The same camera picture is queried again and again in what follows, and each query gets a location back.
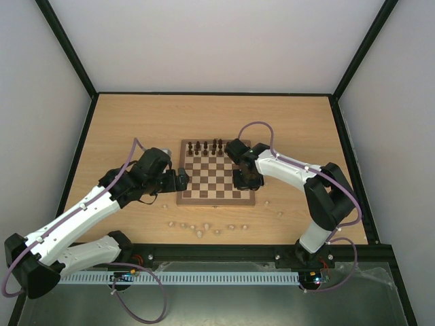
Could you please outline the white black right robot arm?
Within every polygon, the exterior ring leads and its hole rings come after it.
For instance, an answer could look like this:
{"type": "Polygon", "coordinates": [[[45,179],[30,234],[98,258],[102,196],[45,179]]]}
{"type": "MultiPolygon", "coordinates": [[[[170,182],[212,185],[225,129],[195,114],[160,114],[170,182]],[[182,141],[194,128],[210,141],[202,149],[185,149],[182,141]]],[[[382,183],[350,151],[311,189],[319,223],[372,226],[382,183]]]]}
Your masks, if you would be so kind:
{"type": "Polygon", "coordinates": [[[305,194],[311,223],[296,242],[293,258],[302,266],[311,266],[320,258],[321,248],[345,226],[343,219],[354,210],[358,219],[362,210],[341,168],[333,163],[318,166],[283,156],[272,147],[258,143],[250,148],[240,139],[225,147],[227,156],[237,165],[232,183],[241,191],[257,191],[264,178],[272,177],[305,194]]]}

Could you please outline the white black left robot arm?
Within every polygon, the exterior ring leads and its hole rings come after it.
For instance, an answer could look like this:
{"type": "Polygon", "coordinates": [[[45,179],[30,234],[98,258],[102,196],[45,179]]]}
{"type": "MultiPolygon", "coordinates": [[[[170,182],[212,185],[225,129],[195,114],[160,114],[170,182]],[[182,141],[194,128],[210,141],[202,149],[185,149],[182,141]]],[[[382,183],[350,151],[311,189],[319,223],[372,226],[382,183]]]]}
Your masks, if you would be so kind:
{"type": "Polygon", "coordinates": [[[109,170],[77,204],[38,230],[26,236],[17,233],[5,242],[7,274],[30,299],[51,291],[68,274],[119,260],[131,244],[121,232],[100,240],[70,246],[104,218],[144,195],[186,190],[189,176],[184,168],[172,168],[171,154],[152,147],[138,160],[128,158],[119,168],[109,170]]]}

